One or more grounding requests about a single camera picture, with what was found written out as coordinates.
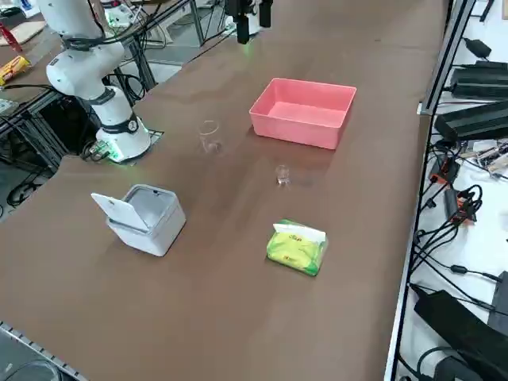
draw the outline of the electronic device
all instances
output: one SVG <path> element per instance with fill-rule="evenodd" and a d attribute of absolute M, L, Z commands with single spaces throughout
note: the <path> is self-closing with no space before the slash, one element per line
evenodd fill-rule
<path fill-rule="evenodd" d="M 467 365 L 457 358 L 448 356 L 441 360 L 434 369 L 433 381 L 483 381 Z"/>
<path fill-rule="evenodd" d="M 492 52 L 492 49 L 485 45 L 481 40 L 470 40 L 467 37 L 462 37 L 466 42 L 466 48 L 469 52 L 473 53 L 478 58 L 486 59 Z"/>
<path fill-rule="evenodd" d="M 495 61 L 482 61 L 478 60 L 475 63 L 464 63 L 460 67 L 470 69 L 499 69 L 508 70 L 508 63 L 506 62 L 495 62 Z"/>
<path fill-rule="evenodd" d="M 465 208 L 464 199 L 460 197 L 458 190 L 449 188 L 444 191 L 444 210 L 446 218 L 450 221 L 473 221 L 476 222 L 476 214 Z"/>
<path fill-rule="evenodd" d="M 271 5 L 273 0 L 228 0 L 225 13 L 237 24 L 237 40 L 247 44 L 249 35 L 257 33 L 260 27 L 271 27 Z"/>
<path fill-rule="evenodd" d="M 438 115 L 435 127 L 454 142 L 508 137 L 508 101 Z"/>
<path fill-rule="evenodd" d="M 459 174 L 460 165 L 445 154 L 437 155 L 429 173 L 429 180 L 439 184 L 453 184 Z"/>
<path fill-rule="evenodd" d="M 492 329 L 446 291 L 418 295 L 414 311 L 466 360 L 471 370 L 489 381 L 508 380 L 508 337 Z"/>
<path fill-rule="evenodd" d="M 450 91 L 454 98 L 508 99 L 508 71 L 491 67 L 457 68 Z"/>
<path fill-rule="evenodd" d="M 496 312 L 489 313 L 488 326 L 496 331 L 508 336 L 508 272 L 503 271 L 499 278 L 502 282 L 498 282 L 495 286 L 494 297 L 492 298 L 492 306 Z"/>

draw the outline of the pink plastic box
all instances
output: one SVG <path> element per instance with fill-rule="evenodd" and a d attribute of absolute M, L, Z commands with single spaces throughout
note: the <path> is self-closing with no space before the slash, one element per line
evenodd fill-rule
<path fill-rule="evenodd" d="M 335 149 L 356 88 L 274 78 L 250 109 L 258 135 Z"/>

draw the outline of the white box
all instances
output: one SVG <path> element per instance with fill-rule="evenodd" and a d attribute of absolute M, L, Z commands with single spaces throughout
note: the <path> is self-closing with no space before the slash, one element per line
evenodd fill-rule
<path fill-rule="evenodd" d="M 124 243 L 154 256 L 166 254 L 186 221 L 175 193 L 149 185 L 133 186 L 122 200 L 101 194 L 92 198 Z"/>

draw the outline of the small glass cup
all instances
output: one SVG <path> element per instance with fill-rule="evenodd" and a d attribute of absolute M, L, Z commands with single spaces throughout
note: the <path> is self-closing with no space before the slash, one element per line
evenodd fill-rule
<path fill-rule="evenodd" d="M 216 121 L 205 121 L 199 127 L 199 139 L 206 153 L 216 154 L 222 151 L 221 129 Z"/>
<path fill-rule="evenodd" d="M 275 169 L 275 174 L 277 175 L 277 183 L 279 185 L 289 185 L 289 168 L 286 165 L 278 165 Z"/>

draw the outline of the brown table surface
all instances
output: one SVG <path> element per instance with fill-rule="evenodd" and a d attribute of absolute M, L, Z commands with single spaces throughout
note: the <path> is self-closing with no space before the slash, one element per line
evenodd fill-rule
<path fill-rule="evenodd" d="M 137 105 L 165 131 L 138 165 L 66 158 L 2 224 L 2 320 L 94 381 L 383 377 L 445 5 L 278 0 L 272 16 Z M 358 88 L 335 152 L 254 134 L 248 110 L 273 77 Z M 207 119 L 223 156 L 198 149 Z M 292 187 L 275 185 L 278 164 Z M 122 244 L 90 197 L 136 183 L 176 192 L 187 214 L 164 258 Z M 265 259 L 282 217 L 327 232 L 316 278 Z"/>

